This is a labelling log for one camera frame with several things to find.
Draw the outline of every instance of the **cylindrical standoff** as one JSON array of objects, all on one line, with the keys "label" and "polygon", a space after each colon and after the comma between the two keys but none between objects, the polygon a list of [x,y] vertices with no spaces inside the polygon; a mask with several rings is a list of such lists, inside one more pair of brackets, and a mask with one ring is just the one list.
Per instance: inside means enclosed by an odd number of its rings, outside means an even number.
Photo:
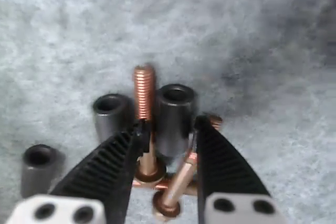
[{"label": "cylindrical standoff", "polygon": [[106,94],[92,105],[98,139],[105,141],[133,123],[130,99],[121,94]]},{"label": "cylindrical standoff", "polygon": [[57,151],[44,144],[28,148],[22,158],[21,196],[46,194],[57,170]]},{"label": "cylindrical standoff", "polygon": [[163,86],[157,92],[155,106],[156,149],[175,157],[188,148],[188,137],[195,114],[195,92],[181,84]]},{"label": "cylindrical standoff", "polygon": [[[137,105],[137,118],[152,122],[152,107],[155,91],[155,73],[151,65],[136,66],[134,69],[134,95]],[[146,186],[159,182],[166,172],[165,165],[156,158],[154,134],[151,133],[149,151],[143,153],[135,174],[136,180]]]},{"label": "cylindrical standoff", "polygon": [[172,178],[168,188],[153,197],[153,213],[160,221],[176,218],[181,212],[179,198],[185,192],[197,169],[197,154],[189,152]]}]

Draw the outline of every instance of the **ridged rubber pad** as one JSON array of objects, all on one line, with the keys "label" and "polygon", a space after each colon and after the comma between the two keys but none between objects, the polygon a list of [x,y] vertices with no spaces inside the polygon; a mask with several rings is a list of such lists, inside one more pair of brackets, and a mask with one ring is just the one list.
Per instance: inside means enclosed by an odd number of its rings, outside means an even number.
[{"label": "ridged rubber pad", "polygon": [[204,223],[205,200],[212,193],[269,195],[257,174],[206,116],[195,122],[197,142],[198,216]]},{"label": "ridged rubber pad", "polygon": [[97,199],[107,223],[124,223],[142,143],[131,129],[100,144],[54,188],[52,195]]}]

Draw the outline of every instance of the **mounting hole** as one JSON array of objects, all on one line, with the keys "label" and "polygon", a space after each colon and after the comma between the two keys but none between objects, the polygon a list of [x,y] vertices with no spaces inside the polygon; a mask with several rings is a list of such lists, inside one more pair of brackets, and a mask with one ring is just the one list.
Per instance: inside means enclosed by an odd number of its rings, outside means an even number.
[{"label": "mounting hole", "polygon": [[93,219],[93,209],[91,207],[81,207],[73,215],[75,223],[85,224]]},{"label": "mounting hole", "polygon": [[116,97],[106,96],[97,101],[96,108],[103,112],[109,112],[115,110],[121,105],[120,101]]},{"label": "mounting hole", "polygon": [[53,158],[53,149],[47,145],[35,145],[24,154],[25,163],[29,166],[45,166]]},{"label": "mounting hole", "polygon": [[183,102],[187,100],[187,93],[179,89],[171,89],[164,92],[163,96],[172,102]]},{"label": "mounting hole", "polygon": [[214,207],[216,210],[223,212],[233,212],[235,210],[235,206],[228,199],[215,200]]},{"label": "mounting hole", "polygon": [[35,219],[45,220],[55,212],[54,204],[44,204],[35,211]]},{"label": "mounting hole", "polygon": [[253,207],[256,212],[261,212],[262,214],[271,215],[275,212],[274,207],[265,200],[254,201]]}]

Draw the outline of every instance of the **copper bolt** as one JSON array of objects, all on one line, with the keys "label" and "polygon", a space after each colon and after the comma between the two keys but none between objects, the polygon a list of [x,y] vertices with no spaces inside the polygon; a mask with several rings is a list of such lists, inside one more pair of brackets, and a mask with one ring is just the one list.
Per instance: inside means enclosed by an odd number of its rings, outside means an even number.
[{"label": "copper bolt", "polygon": [[[155,73],[150,65],[136,66],[134,69],[134,94],[135,102],[138,106],[137,118],[152,121],[153,96],[155,91]],[[138,162],[138,169],[135,174],[136,180],[140,184],[152,186],[159,182],[166,168],[162,161],[156,159],[154,149],[154,135],[151,134],[149,152],[143,153]]]},{"label": "copper bolt", "polygon": [[216,130],[220,130],[222,127],[222,123],[223,123],[223,119],[219,116],[219,115],[213,115],[213,114],[208,114],[207,115],[211,125],[216,129]]},{"label": "copper bolt", "polygon": [[[154,187],[150,189],[166,190],[172,181],[172,177],[173,177],[173,174],[167,174],[159,183],[157,183]],[[133,180],[132,186],[136,188],[143,187],[142,184],[140,184],[137,180]],[[190,183],[188,184],[183,194],[190,195],[190,196],[197,196],[197,181],[195,180],[190,181]]]},{"label": "copper bolt", "polygon": [[153,213],[160,221],[176,218],[181,212],[180,197],[193,179],[197,169],[197,154],[189,152],[173,176],[165,191],[158,191],[153,197]]}]

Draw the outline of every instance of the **fabric surface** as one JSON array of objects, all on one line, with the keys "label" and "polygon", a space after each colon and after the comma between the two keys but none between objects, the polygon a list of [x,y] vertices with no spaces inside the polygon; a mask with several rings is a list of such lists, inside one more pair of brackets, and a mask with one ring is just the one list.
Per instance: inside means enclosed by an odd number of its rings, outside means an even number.
[{"label": "fabric surface", "polygon": [[[66,171],[97,144],[90,106],[133,94],[152,62],[182,83],[293,223],[336,220],[336,0],[0,0],[0,222],[19,200],[20,156],[45,143]],[[155,223],[132,191],[126,223]],[[183,197],[171,223],[196,223]]]}]

